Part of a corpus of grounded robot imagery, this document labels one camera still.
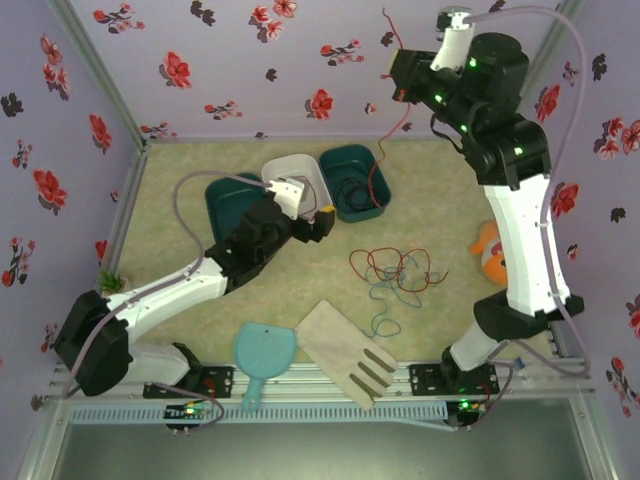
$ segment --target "teal bin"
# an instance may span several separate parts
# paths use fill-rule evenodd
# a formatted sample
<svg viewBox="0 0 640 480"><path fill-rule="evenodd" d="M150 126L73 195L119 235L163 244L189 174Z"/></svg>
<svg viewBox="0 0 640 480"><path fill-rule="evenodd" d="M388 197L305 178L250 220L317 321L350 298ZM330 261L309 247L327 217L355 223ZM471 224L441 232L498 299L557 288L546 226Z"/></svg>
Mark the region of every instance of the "teal bin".
<svg viewBox="0 0 640 480"><path fill-rule="evenodd" d="M261 182L258 175L240 173L248 180ZM209 214L209 223L213 231L213 239L221 242L240 226L242 216L249 207L264 196L265 190L257 185L250 185L239 180L224 177L211 182L204 191L204 200Z"/></svg>
<svg viewBox="0 0 640 480"><path fill-rule="evenodd" d="M364 145L338 147L320 156L320 171L336 214L343 222L355 223L379 217L391 202L391 190L379 168L373 174L372 184L380 207L376 207L369 194L369 171L375 161L371 150Z"/></svg>

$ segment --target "floral wallpaper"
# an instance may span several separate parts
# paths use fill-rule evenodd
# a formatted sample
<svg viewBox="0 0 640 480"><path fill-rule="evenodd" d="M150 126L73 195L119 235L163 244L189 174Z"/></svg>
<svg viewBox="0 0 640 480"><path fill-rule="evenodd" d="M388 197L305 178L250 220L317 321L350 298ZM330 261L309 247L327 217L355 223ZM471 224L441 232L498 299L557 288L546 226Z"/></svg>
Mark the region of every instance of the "floral wallpaper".
<svg viewBox="0 0 640 480"><path fill-rule="evenodd" d="M135 147L39 0L0 17L0 57L0 471L12 479L59 326L95 284Z"/></svg>
<svg viewBox="0 0 640 480"><path fill-rule="evenodd" d="M621 0L613 12L601 2L582 7L576 23L587 65L567 35L545 68L523 114L537 118L557 152L577 100L587 92L576 131L565 152L552 212L563 272L585 300L576 322L592 359L592 378L606 411L624 472L638 478L640 457L640 100L635 89L635 18L640 4ZM580 354L569 330L571 354Z"/></svg>
<svg viewBox="0 0 640 480"><path fill-rule="evenodd" d="M70 0L150 140L380 136L406 106L388 70L399 39L436 50L436 13L451 2L407 0ZM528 0L470 3L476 12ZM555 8L557 0L536 0ZM533 58L542 16L478 26L517 35ZM554 91L541 112L553 109ZM426 108L397 135L431 135Z"/></svg>

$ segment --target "green plant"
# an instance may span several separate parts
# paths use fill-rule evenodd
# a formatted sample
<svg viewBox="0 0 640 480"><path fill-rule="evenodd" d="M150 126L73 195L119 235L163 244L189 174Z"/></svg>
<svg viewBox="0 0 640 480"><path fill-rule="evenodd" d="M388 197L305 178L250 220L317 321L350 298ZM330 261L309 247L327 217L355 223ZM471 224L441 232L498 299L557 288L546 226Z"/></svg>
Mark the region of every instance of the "green plant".
<svg viewBox="0 0 640 480"><path fill-rule="evenodd" d="M98 283L104 293L119 292L124 286L124 280L119 274L110 272L104 268L100 269L100 279Z"/></svg>

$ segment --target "orange plush toy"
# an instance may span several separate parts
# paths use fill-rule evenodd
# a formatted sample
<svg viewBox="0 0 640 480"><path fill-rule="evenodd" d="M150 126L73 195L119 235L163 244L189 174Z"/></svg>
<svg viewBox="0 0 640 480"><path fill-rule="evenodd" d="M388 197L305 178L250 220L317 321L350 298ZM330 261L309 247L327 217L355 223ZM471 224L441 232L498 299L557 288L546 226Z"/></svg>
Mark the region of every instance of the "orange plush toy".
<svg viewBox="0 0 640 480"><path fill-rule="evenodd" d="M504 252L500 241L498 223L494 220L485 223L480 229L478 243L470 248L471 253L482 254L482 271L496 285L507 286L507 268L504 262Z"/></svg>

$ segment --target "plastic container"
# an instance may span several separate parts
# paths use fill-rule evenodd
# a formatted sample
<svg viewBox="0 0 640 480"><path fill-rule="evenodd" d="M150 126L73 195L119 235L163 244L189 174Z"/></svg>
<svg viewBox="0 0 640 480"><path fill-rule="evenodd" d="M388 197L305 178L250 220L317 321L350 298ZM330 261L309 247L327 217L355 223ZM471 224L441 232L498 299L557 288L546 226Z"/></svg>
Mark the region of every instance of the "plastic container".
<svg viewBox="0 0 640 480"><path fill-rule="evenodd" d="M369 171L375 164L371 150L364 145L347 145L327 150L318 161L331 193L337 217L346 223L379 217L391 202L391 190L382 171L373 173L373 191L380 207L369 194Z"/></svg>
<svg viewBox="0 0 640 480"><path fill-rule="evenodd" d="M253 173L241 173L241 177L260 181ZM249 185L233 178L221 178L211 182L204 191L213 239L221 242L231 231L240 226L242 216L254 202L262 198L264 188Z"/></svg>
<svg viewBox="0 0 640 480"><path fill-rule="evenodd" d="M298 215L311 218L316 210L333 205L318 162L311 155L296 153L276 158L262 167L262 181L293 178L305 185Z"/></svg>

